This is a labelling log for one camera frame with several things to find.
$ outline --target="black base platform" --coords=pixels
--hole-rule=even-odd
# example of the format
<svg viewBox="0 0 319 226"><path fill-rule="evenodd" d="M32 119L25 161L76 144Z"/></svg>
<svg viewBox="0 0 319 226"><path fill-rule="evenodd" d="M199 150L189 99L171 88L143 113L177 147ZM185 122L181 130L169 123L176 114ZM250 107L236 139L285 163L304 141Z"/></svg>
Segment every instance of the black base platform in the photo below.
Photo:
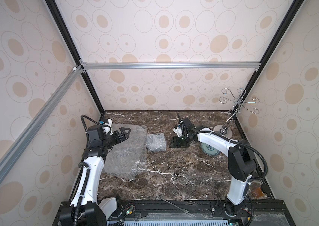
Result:
<svg viewBox="0 0 319 226"><path fill-rule="evenodd" d="M184 204L183 202L179 201L171 201L171 203L188 210L189 212L196 214L203 214L207 216L212 216L214 218L222 218L228 220L229 223L233 225L243 225L241 218L249 216L246 210L241 210L241 212L235 217L229 217L226 213L221 210L218 206L216 207L217 200L191 200L196 203L196 205L188 205ZM139 216L141 218L146 217L148 214L169 214L169 213L183 213L182 211L176 209L174 206L171 206L168 203L160 200L133 200L133 201L122 201L122 206L126 206L128 203L134 203L135 211L128 215L126 218L138 219ZM295 226L295 223L284 203L282 200L252 200L253 208L254 208L254 215L261 215L261 214L282 214L286 217L288 224L290 226ZM53 226L57 226L59 222L59 215L62 209L69 207L70 202L65 201L62 202L58 213L54 219ZM245 201L244 209L248 208L251 212L251 206L248 200ZM109 221L119 220L116 218L109 218Z"/></svg>

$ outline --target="ventilation grille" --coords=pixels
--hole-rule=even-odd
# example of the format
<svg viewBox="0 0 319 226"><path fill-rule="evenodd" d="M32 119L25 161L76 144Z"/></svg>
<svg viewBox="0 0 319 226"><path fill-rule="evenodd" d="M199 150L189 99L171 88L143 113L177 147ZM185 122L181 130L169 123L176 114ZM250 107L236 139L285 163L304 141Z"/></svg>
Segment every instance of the ventilation grille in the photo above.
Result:
<svg viewBox="0 0 319 226"><path fill-rule="evenodd" d="M227 220L125 221L124 226L228 226Z"/></svg>

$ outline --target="patterned wallpaper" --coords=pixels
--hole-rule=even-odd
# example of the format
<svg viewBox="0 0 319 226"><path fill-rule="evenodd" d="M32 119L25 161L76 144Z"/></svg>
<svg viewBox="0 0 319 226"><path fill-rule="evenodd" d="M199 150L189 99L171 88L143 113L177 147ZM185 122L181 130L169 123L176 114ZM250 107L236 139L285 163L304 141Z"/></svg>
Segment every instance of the patterned wallpaper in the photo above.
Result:
<svg viewBox="0 0 319 226"><path fill-rule="evenodd" d="M0 0L0 159L72 71L40 0Z"/></svg>
<svg viewBox="0 0 319 226"><path fill-rule="evenodd" d="M238 115L269 163L267 179L297 226L319 225L319 1L310 0L249 97L260 114Z"/></svg>
<svg viewBox="0 0 319 226"><path fill-rule="evenodd" d="M0 226L52 225L60 203L68 200L84 151L80 115L98 119L94 106L77 78L1 183Z"/></svg>
<svg viewBox="0 0 319 226"><path fill-rule="evenodd" d="M91 63L259 61L291 2L57 0ZM253 69L90 73L105 110L228 110L218 101L222 88L244 88Z"/></svg>
<svg viewBox="0 0 319 226"><path fill-rule="evenodd" d="M256 61L288 0L57 0L86 62Z"/></svg>
<svg viewBox="0 0 319 226"><path fill-rule="evenodd" d="M0 159L73 68L40 0L0 0ZM0 185L0 226L51 225L67 200L85 133L99 117L80 78Z"/></svg>
<svg viewBox="0 0 319 226"><path fill-rule="evenodd" d="M253 68L89 70L105 110L228 110L221 91L236 97Z"/></svg>

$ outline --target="clear plastic sheet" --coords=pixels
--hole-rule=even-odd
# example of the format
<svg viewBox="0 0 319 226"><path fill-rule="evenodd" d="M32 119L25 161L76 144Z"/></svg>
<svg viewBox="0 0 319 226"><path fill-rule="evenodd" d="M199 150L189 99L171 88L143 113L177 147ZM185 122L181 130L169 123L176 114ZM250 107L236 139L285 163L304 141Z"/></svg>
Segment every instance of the clear plastic sheet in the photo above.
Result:
<svg viewBox="0 0 319 226"><path fill-rule="evenodd" d="M128 140L113 146L108 153L104 170L107 174L134 180L147 163L146 125L112 124L112 130L130 128Z"/></svg>
<svg viewBox="0 0 319 226"><path fill-rule="evenodd" d="M289 226L283 213L264 213L257 214L253 218L251 226Z"/></svg>
<svg viewBox="0 0 319 226"><path fill-rule="evenodd" d="M167 142L164 133L147 134L147 149L150 152L166 151Z"/></svg>

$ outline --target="metal bracket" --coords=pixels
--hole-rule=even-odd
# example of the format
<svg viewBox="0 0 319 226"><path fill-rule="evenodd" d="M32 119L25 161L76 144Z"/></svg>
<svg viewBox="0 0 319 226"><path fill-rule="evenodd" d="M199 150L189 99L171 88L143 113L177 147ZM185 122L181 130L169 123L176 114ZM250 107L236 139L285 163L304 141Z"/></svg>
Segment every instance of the metal bracket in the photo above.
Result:
<svg viewBox="0 0 319 226"><path fill-rule="evenodd" d="M79 60L79 63L80 63L81 65L86 65L86 64L87 64L87 63L84 62L82 59Z"/></svg>

